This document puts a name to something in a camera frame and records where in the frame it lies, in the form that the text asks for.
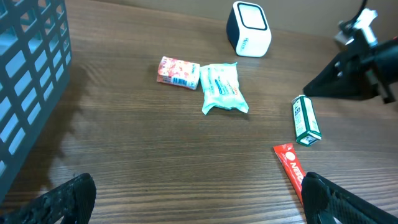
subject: green and white box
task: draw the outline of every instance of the green and white box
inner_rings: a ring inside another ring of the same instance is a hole
[[[304,146],[311,146],[321,140],[322,134],[310,98],[300,95],[292,101],[292,104],[296,141]]]

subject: plastic basket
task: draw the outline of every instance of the plastic basket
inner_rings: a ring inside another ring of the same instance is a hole
[[[0,0],[0,202],[69,81],[71,57],[64,1]]]

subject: wood grain surface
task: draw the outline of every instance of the wood grain surface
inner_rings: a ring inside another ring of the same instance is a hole
[[[331,39],[272,30],[238,57],[226,21],[67,0],[70,83],[0,210],[74,176],[98,188],[90,223],[303,223],[272,150],[295,141],[291,101],[335,56]],[[156,82],[162,56],[238,62],[249,113],[201,112],[203,93]],[[294,144],[314,171],[398,216],[398,106],[313,98],[323,140]]]

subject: white and navy cube device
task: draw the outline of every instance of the white and navy cube device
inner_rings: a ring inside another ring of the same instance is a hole
[[[239,56],[262,57],[271,43],[271,31],[264,10],[253,3],[234,3],[226,33]]]

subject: red packet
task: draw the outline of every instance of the red packet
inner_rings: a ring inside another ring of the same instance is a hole
[[[300,202],[303,205],[303,198],[301,196],[301,182],[303,181],[305,172],[301,167],[299,159],[297,158],[293,144],[288,143],[280,146],[274,146],[274,151],[282,163],[286,174],[289,177],[294,190],[296,191],[298,199],[300,199]]]
[[[196,90],[200,78],[200,65],[163,57],[157,71],[157,81]]]

